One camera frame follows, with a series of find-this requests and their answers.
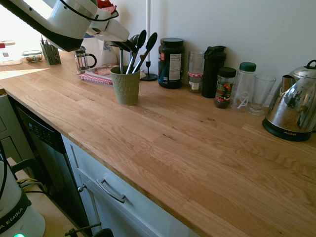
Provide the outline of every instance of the white candle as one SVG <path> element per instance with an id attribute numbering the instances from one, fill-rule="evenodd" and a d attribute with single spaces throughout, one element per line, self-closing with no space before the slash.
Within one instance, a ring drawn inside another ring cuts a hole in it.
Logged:
<path id="1" fill-rule="evenodd" d="M 150 37 L 150 0 L 146 0 L 146 31 L 147 31 L 146 42 L 148 42 L 148 39 Z M 148 53 L 146 57 L 146 62 L 150 62 L 150 52 Z"/>

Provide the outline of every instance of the black tumbler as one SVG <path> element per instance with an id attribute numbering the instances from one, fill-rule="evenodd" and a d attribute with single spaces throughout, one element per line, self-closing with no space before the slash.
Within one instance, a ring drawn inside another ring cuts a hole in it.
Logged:
<path id="1" fill-rule="evenodd" d="M 204 53 L 202 96 L 206 98 L 215 98 L 217 75 L 226 60 L 225 48 L 225 46 L 208 47 Z"/>

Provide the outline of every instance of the black dishwasher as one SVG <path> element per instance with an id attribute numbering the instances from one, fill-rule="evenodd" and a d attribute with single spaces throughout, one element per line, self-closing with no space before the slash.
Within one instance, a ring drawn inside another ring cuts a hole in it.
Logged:
<path id="1" fill-rule="evenodd" d="M 10 101 L 36 160 L 45 172 L 53 201 L 78 227 L 89 226 L 61 134 L 17 101 L 12 98 Z"/>

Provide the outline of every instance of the green cup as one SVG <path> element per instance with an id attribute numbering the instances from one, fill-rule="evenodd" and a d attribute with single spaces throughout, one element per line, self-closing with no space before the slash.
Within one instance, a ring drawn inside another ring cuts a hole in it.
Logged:
<path id="1" fill-rule="evenodd" d="M 128 66 L 124 66 L 123 74 L 119 67 L 110 70 L 114 92 L 117 100 L 122 105 L 132 105 L 138 102 L 140 70 L 134 74 L 125 74 Z"/>

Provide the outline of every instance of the kettle base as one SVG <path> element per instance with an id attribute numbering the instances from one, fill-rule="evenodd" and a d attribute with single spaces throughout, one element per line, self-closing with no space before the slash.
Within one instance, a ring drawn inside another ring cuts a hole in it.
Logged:
<path id="1" fill-rule="evenodd" d="M 303 142 L 311 137 L 310 132 L 292 132 L 283 128 L 277 127 L 269 122 L 266 118 L 262 121 L 263 127 L 272 135 L 284 140 L 293 142 Z"/>

